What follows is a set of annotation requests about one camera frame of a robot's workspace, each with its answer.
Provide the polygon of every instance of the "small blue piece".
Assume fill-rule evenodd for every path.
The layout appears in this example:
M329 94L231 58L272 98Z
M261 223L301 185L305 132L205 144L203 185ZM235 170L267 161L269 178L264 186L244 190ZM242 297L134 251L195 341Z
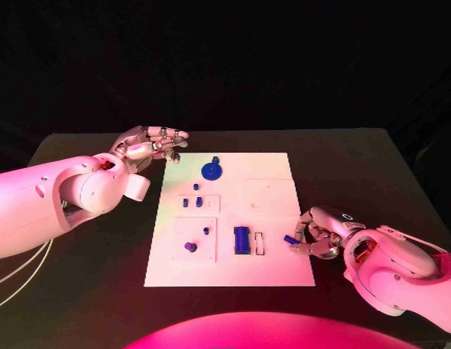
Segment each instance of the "small blue piece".
M202 167L202 176L206 180L218 180L222 176L222 168L218 164L218 157L215 156L212 162Z
M190 242L186 242L184 247L186 247L186 250L187 250L189 252L196 252L196 249L197 249L197 245L196 245L196 244L193 244L193 243L190 243Z
M233 253L249 254L249 228L233 227Z
M300 244L301 241L297 241L291 236L285 235L284 240L290 244Z

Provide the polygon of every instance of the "robotic arm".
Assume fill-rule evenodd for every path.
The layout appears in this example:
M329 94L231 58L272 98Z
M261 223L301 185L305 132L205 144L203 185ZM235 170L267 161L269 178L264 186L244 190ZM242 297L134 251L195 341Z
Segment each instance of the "robotic arm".
M341 249L344 277L376 310L390 316L411 310L451 333L451 253L386 225L367 229L349 214L320 206L300 217L300 241L305 228L316 242L292 244L292 251L333 259ZM429 256L406 238L441 253Z
M150 181L137 173L153 159L179 163L173 147L189 134L134 127L108 153L78 156L0 174L0 258L22 253L110 212L122 195L144 199Z

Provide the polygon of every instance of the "table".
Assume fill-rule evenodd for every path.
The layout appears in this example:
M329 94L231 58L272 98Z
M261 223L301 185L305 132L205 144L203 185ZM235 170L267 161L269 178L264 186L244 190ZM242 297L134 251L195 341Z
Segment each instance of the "table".
M95 155L117 136L50 135L30 165ZM383 129L192 132L186 152L287 152L303 212L334 206L369 227L386 224L451 251L450 232ZM341 257L311 259L316 287L144 288L164 166L154 161L143 172L153 182L143 202L124 198L55 240L36 278L0 308L0 348L120 348L199 316L262 310L331 318L414 344L451 341L418 314L390 317L370 307L341 276ZM0 270L30 255L0 260ZM0 286L0 300L30 272Z

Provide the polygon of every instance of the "white board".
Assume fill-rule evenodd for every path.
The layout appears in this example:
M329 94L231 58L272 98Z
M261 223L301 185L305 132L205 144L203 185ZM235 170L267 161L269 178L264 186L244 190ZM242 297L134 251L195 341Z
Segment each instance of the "white board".
M222 176L209 181L202 166L213 156ZM314 286L310 257L290 251L284 241L298 216L285 153L183 153L180 164L166 166L144 286ZM238 226L249 228L252 254L235 254ZM264 255L256 255L255 233L262 233ZM186 242L196 244L195 252Z

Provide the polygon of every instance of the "dark backdrop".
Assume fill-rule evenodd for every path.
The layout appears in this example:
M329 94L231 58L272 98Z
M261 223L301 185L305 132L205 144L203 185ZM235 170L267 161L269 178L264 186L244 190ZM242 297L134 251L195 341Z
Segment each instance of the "dark backdrop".
M0 4L0 172L53 132L383 127L451 230L451 3L81 2Z

